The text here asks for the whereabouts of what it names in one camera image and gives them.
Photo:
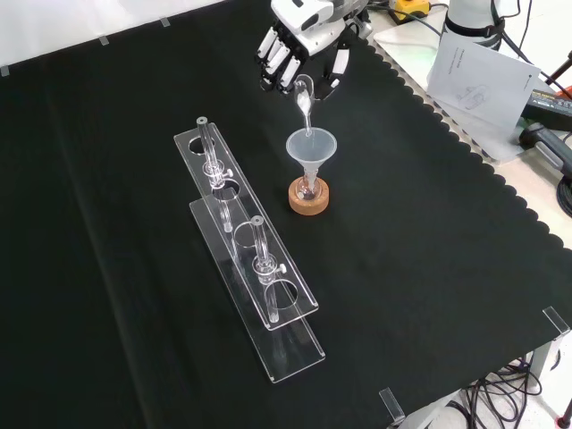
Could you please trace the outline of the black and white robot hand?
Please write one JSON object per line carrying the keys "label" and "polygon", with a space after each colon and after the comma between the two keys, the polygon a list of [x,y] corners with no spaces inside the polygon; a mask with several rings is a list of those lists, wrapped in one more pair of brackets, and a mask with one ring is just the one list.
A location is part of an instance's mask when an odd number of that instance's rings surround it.
{"label": "black and white robot hand", "polygon": [[360,0],[272,1],[274,22],[257,49],[261,89],[291,92],[304,64],[334,48],[314,85],[316,99],[330,96],[349,65],[352,42],[372,32],[367,5]]}

